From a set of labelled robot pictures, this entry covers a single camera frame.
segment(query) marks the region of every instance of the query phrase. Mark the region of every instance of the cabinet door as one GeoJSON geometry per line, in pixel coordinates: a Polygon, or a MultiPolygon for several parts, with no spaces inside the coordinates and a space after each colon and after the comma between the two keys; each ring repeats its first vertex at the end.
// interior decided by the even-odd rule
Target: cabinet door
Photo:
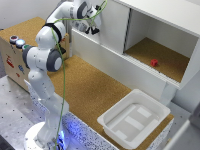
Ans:
{"type": "Polygon", "coordinates": [[[190,58],[190,62],[187,66],[185,74],[180,84],[180,89],[182,89],[200,70],[200,38],[197,41],[196,47],[190,58]]]}
{"type": "MultiPolygon", "coordinates": [[[[101,5],[103,0],[92,1],[92,5],[101,5]]],[[[100,14],[101,26],[100,33],[96,35],[85,34],[91,40],[100,45],[122,54],[129,19],[130,9],[113,0],[108,0],[108,4],[100,14]]]]}

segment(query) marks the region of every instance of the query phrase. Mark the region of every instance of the white plastic bin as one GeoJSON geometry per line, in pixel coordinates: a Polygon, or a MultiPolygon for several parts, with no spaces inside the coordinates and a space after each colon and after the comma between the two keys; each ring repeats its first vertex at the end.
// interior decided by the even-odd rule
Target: white plastic bin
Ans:
{"type": "Polygon", "coordinates": [[[169,113],[169,108],[135,89],[101,115],[98,122],[122,147],[136,149],[169,113]]]}

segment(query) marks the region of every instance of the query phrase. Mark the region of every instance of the brown work surface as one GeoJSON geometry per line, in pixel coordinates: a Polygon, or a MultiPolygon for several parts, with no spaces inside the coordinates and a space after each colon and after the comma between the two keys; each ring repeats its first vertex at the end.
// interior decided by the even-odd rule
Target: brown work surface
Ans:
{"type": "Polygon", "coordinates": [[[153,68],[178,82],[181,82],[190,60],[149,38],[143,39],[125,53],[149,66],[152,59],[157,59],[158,65],[153,68]]]}
{"type": "Polygon", "coordinates": [[[10,42],[10,37],[16,35],[19,36],[20,39],[25,40],[26,44],[37,46],[35,38],[44,24],[44,19],[36,17],[0,31],[0,37],[10,42]]]}
{"type": "MultiPolygon", "coordinates": [[[[65,66],[65,99],[69,103],[70,111],[122,150],[121,146],[105,134],[103,127],[97,122],[97,118],[131,90],[77,56],[66,60],[65,66]]],[[[57,73],[48,74],[55,86],[56,93],[62,96],[62,68],[57,73]]],[[[173,116],[169,115],[137,150],[145,150],[172,119],[173,116]]]]}

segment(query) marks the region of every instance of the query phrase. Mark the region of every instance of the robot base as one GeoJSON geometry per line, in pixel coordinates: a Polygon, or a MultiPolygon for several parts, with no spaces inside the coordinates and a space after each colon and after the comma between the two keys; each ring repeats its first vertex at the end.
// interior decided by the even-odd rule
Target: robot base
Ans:
{"type": "MultiPolygon", "coordinates": [[[[40,129],[43,127],[44,122],[38,123],[34,126],[32,126],[25,135],[24,138],[24,149],[25,150],[49,150],[49,148],[41,148],[39,147],[35,142],[35,137],[37,136],[40,129]]],[[[67,140],[67,143],[65,142],[65,147],[68,147],[69,145],[69,139],[67,140]]]]}

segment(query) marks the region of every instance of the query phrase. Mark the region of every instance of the white wall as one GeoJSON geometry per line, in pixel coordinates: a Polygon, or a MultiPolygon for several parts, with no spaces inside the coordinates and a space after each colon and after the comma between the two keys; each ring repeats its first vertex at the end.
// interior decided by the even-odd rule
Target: white wall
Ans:
{"type": "Polygon", "coordinates": [[[60,0],[0,0],[0,29],[34,17],[46,20],[60,0]]]}
{"type": "Polygon", "coordinates": [[[180,91],[177,91],[173,99],[177,105],[192,112],[200,102],[200,71],[180,91]]]}

